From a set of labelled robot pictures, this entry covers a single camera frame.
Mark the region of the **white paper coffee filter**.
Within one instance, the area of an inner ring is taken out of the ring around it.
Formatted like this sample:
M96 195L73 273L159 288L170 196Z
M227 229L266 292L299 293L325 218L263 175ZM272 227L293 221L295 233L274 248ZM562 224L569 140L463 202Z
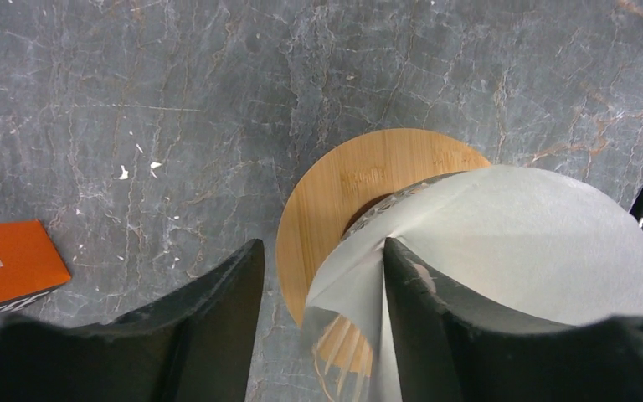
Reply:
M343 252L370 250L371 235L389 229L383 247L399 240L438 272L519 312L571 327L643 317L643 230L610 197L538 168L452 174L359 230ZM360 307L335 296L372 277L370 266L357 265L316 303L336 308L374 346L367 401L405 401L384 273L384 294L358 290Z

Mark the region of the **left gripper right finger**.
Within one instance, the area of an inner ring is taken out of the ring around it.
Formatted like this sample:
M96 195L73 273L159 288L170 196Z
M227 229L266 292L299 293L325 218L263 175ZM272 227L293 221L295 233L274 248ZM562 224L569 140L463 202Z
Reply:
M571 327L519 312L393 238L383 273L405 401L643 401L643 317Z

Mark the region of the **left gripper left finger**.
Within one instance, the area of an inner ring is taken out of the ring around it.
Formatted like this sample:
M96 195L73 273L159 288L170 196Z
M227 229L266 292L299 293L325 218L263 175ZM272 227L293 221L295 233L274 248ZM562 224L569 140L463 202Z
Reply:
M261 240L107 324L0 313L0 401L242 401L265 276Z

